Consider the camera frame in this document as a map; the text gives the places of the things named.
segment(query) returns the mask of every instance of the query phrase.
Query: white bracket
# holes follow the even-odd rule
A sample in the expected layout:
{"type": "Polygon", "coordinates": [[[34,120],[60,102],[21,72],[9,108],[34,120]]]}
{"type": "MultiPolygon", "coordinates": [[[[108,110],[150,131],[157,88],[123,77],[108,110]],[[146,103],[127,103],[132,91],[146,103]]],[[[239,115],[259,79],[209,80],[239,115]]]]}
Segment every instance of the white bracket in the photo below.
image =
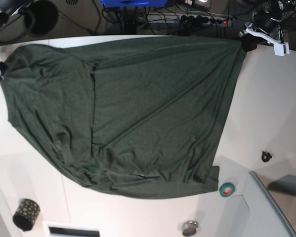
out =
{"type": "Polygon", "coordinates": [[[254,31],[250,26],[247,27],[244,31],[250,35],[263,38],[263,39],[267,40],[268,42],[272,43],[274,46],[274,53],[277,56],[285,56],[285,54],[290,53],[290,47],[289,47],[288,42],[281,43],[280,40],[275,40],[262,32],[254,31]]]}

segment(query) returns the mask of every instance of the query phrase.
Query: green fabric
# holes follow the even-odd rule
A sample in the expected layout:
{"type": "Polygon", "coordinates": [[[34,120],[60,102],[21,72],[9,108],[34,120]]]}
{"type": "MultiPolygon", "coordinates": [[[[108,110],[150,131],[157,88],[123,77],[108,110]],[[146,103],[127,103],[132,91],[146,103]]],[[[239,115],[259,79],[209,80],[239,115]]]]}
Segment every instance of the green fabric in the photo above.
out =
{"type": "Polygon", "coordinates": [[[68,178],[176,198],[217,190],[212,162],[244,58],[240,42],[210,38],[28,45],[1,85],[9,121],[68,178]]]}

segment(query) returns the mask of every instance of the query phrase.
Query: black and gold container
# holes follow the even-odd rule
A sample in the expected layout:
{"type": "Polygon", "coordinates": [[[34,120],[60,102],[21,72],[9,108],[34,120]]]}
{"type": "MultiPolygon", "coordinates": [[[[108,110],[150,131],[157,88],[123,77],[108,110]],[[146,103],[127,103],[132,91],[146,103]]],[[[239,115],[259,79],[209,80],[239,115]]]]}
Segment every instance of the black and gold container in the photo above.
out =
{"type": "Polygon", "coordinates": [[[40,213],[40,207],[30,199],[24,199],[20,203],[13,216],[14,224],[23,231],[30,231],[40,213]]]}

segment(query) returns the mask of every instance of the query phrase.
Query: power strip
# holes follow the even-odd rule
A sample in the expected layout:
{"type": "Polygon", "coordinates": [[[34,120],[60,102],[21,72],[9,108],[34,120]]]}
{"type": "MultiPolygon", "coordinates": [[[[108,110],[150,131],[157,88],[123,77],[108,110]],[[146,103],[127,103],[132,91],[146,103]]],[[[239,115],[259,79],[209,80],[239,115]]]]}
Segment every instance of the power strip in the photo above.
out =
{"type": "MultiPolygon", "coordinates": [[[[181,17],[187,16],[186,14],[181,13],[149,13],[147,19],[149,23],[167,23],[167,24],[179,24],[181,17]]],[[[189,14],[188,17],[194,17],[195,19],[199,17],[201,19],[202,26],[216,25],[221,28],[232,27],[232,23],[235,21],[234,17],[228,15],[226,17],[220,16],[210,16],[208,14],[189,14]]],[[[146,22],[146,15],[140,15],[138,21],[146,22]]]]}

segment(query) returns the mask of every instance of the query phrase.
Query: roll of tape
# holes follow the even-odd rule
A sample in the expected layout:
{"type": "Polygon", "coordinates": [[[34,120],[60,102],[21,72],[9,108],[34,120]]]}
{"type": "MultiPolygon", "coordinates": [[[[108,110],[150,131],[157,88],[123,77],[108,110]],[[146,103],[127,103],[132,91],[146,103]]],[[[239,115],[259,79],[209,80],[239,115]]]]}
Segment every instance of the roll of tape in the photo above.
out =
{"type": "Polygon", "coordinates": [[[236,191],[236,187],[232,183],[224,183],[220,186],[219,192],[222,197],[229,197],[236,191]]]}

